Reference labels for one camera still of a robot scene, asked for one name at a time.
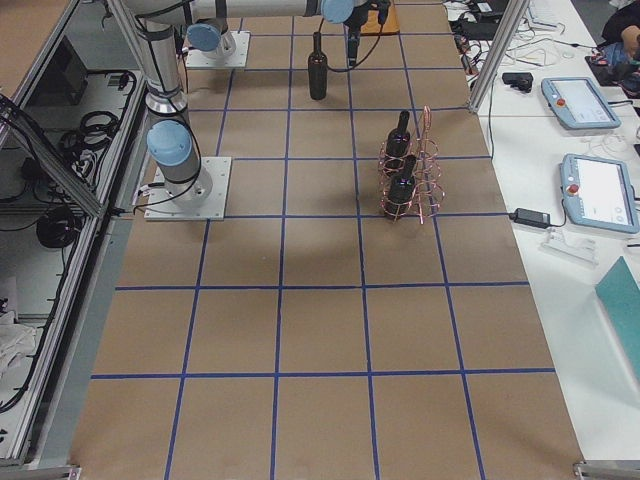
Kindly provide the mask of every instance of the copper wire rack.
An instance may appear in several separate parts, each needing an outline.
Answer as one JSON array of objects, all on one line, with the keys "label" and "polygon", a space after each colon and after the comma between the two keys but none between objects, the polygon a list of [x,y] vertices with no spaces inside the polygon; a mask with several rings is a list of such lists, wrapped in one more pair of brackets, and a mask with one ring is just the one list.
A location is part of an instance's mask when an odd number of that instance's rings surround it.
[{"label": "copper wire rack", "polygon": [[[407,151],[401,157],[386,154],[386,142],[382,143],[378,157],[378,176],[380,188],[380,209],[394,222],[404,216],[417,216],[421,224],[438,213],[445,197],[445,192],[438,180],[442,169],[437,161],[438,145],[429,137],[431,130],[431,109],[425,106],[418,121],[416,141],[409,143]],[[391,180],[398,175],[408,155],[416,157],[413,172],[415,188],[408,202],[396,203],[389,199]]]}]

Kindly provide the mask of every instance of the tablet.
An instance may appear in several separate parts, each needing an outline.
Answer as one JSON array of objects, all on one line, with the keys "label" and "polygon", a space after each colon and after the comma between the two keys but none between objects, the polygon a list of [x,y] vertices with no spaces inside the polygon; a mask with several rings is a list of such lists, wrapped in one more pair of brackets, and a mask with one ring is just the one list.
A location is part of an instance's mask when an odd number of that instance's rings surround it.
[{"label": "tablet", "polygon": [[640,232],[629,172],[623,162],[568,154],[560,174],[564,208],[573,223]]},{"label": "tablet", "polygon": [[620,126],[620,119],[590,78],[544,78],[542,93],[568,129]]}]

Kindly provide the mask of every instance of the white mounting plate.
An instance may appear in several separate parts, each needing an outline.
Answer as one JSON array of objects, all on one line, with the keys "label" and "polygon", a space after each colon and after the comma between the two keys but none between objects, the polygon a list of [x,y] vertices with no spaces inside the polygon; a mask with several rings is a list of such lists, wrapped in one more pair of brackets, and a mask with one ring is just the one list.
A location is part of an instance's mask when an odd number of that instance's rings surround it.
[{"label": "white mounting plate", "polygon": [[[144,218],[147,220],[223,220],[224,209],[227,204],[227,190],[231,174],[231,157],[202,157],[202,167],[209,172],[213,180],[213,188],[209,196],[196,206],[181,205],[168,201],[161,205],[145,209]],[[154,182],[164,182],[164,175],[158,168]],[[168,200],[169,194],[164,188],[151,190],[149,203]]]},{"label": "white mounting plate", "polygon": [[231,32],[236,42],[236,51],[228,57],[213,59],[205,57],[200,50],[190,50],[187,56],[188,70],[225,70],[229,68],[245,68],[249,55],[250,32]]}]

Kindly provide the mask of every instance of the orange object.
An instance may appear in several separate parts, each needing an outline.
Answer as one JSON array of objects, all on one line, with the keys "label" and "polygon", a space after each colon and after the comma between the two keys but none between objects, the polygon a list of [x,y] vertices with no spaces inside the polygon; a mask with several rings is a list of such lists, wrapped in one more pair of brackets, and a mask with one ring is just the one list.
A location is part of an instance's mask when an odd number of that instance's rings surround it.
[{"label": "orange object", "polygon": [[[364,24],[362,30],[360,31],[361,35],[378,35],[380,32],[380,25],[378,25],[378,12],[370,11],[369,19],[367,23]],[[396,12],[396,6],[391,3],[391,7],[389,8],[389,16],[387,17],[387,21],[384,23],[382,27],[381,35],[397,35],[400,33],[400,23],[398,22],[398,14]]]}]

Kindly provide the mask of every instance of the wine bottle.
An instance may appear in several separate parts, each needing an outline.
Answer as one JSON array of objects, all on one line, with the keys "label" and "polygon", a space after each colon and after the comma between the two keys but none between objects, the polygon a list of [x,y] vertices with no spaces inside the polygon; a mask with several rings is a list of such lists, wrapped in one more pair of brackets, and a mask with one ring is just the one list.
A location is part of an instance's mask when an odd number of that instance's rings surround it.
[{"label": "wine bottle", "polygon": [[416,188],[416,178],[413,176],[415,166],[415,155],[407,155],[402,170],[391,179],[387,200],[384,203],[384,213],[388,218],[395,220],[407,211],[407,204]]},{"label": "wine bottle", "polygon": [[404,157],[409,148],[411,134],[407,131],[409,124],[409,112],[400,112],[398,126],[389,132],[387,145],[385,147],[385,157],[383,170],[388,177],[394,175],[402,165],[401,158]]},{"label": "wine bottle", "polygon": [[309,73],[309,94],[313,100],[322,100],[327,96],[327,56],[322,53],[320,32],[313,33],[313,52],[307,60]]}]

